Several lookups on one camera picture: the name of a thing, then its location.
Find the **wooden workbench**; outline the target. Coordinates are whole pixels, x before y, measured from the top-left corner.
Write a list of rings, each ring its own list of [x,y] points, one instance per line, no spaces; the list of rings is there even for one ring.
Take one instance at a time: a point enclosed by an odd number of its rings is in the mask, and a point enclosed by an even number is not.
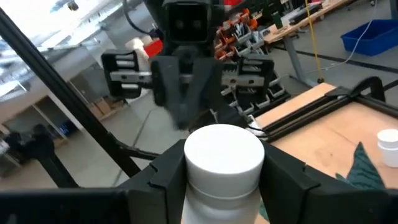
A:
[[[276,42],[280,39],[284,41],[285,49],[290,57],[290,61],[292,66],[295,70],[295,75],[291,75],[291,78],[298,80],[300,83],[303,83],[306,86],[313,87],[318,85],[317,82],[308,79],[304,71],[302,70],[302,66],[300,60],[298,58],[297,52],[295,50],[293,40],[291,39],[290,35],[298,31],[301,27],[309,25],[313,20],[321,18],[326,13],[337,9],[338,7],[347,4],[351,0],[325,0],[326,2],[322,3],[322,8],[309,15],[306,19],[301,20],[295,25],[290,25],[287,23],[283,26],[283,28],[278,29],[275,25],[272,25],[268,28],[269,33],[264,36],[264,42],[267,44],[271,44]]]

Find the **black office chair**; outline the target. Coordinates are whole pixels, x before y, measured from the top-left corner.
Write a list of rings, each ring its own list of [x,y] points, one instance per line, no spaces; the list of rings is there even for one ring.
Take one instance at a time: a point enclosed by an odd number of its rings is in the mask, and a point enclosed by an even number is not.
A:
[[[9,146],[9,154],[20,165],[35,159],[44,167],[52,166],[55,146],[52,135],[43,124],[36,124],[30,134],[11,131],[2,138]]]

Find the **white pill bottle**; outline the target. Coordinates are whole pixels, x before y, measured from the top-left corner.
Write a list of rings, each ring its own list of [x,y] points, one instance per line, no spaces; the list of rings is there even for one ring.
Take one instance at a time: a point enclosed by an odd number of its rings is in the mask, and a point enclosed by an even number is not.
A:
[[[183,224],[254,224],[261,196],[262,142],[228,124],[197,129],[186,139]]]
[[[385,165],[398,168],[398,129],[384,129],[377,133],[377,145]]]

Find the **red storage bin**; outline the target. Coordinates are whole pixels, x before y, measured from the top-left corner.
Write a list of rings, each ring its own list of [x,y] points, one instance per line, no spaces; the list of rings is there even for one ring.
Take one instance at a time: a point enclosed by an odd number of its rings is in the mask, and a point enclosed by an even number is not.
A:
[[[144,50],[149,57],[159,54],[163,49],[163,43],[160,39],[155,39],[148,45],[144,46]]]

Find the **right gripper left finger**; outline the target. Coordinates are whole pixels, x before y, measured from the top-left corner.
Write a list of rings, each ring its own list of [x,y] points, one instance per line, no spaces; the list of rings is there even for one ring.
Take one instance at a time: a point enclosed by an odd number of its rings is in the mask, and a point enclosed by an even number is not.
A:
[[[0,192],[0,224],[180,224],[184,143],[179,140],[118,187]]]

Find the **cardboard box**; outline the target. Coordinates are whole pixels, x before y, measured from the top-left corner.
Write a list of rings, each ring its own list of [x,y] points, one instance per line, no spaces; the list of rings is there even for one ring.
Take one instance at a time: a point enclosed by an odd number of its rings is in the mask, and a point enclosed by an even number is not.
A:
[[[98,120],[106,119],[125,107],[123,100],[115,100],[110,96],[98,98],[93,103],[87,104],[88,109]]]

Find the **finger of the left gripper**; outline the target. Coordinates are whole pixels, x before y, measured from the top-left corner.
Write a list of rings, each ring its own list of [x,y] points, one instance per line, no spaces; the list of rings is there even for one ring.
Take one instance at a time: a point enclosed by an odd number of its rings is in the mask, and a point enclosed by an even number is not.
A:
[[[180,91],[179,60],[173,56],[156,56],[151,61],[152,78],[162,83],[165,108],[169,111],[175,127],[186,129],[188,125],[187,106]]]
[[[222,61],[214,57],[196,58],[192,79],[185,96],[185,122],[190,124],[201,109],[218,111],[223,106],[220,93]]]

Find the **black aluminium table frame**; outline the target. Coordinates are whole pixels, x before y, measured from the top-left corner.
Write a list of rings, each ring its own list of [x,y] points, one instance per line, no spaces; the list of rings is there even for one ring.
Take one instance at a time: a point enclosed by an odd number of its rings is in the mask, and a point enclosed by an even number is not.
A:
[[[28,64],[67,109],[71,111],[72,115],[74,115],[93,138],[99,142],[103,149],[121,165],[123,170],[127,173],[132,172],[134,163],[128,158],[129,154],[143,159],[154,158],[155,155],[149,152],[129,149],[118,142],[89,111],[75,92],[66,84],[66,81],[60,76],[57,70],[47,61],[37,47],[25,36],[2,8],[0,8],[0,36],[16,51],[18,56]],[[378,77],[369,77],[352,90],[334,88],[324,96],[263,128],[263,136],[269,142],[278,141],[314,122],[321,121],[324,117],[334,112],[347,111],[351,108],[353,103],[367,106],[375,112],[382,113],[389,118],[395,118],[398,115],[398,109],[385,104],[383,97],[384,87]],[[206,113],[207,111],[213,112],[215,120],[224,121],[225,123],[230,123],[235,118],[243,118],[241,114],[223,101],[223,106],[218,111],[203,108],[195,119],[198,118],[201,112]],[[354,185],[356,181],[360,181],[363,185],[371,185],[376,182],[383,182],[384,179],[388,177],[390,179],[390,187],[398,191],[398,169],[391,173],[387,173],[382,171],[380,166],[375,162],[371,161],[370,164],[373,166],[371,170],[352,166],[350,170],[356,171],[356,174],[349,174],[345,178],[340,174],[336,174],[336,177],[351,185]]]

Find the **blue plastic bin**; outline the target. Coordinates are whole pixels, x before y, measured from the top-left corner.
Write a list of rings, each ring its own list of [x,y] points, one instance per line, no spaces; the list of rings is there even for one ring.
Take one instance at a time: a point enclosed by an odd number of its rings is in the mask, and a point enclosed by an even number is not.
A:
[[[398,20],[375,19],[341,36],[346,51],[374,56],[398,46]]]

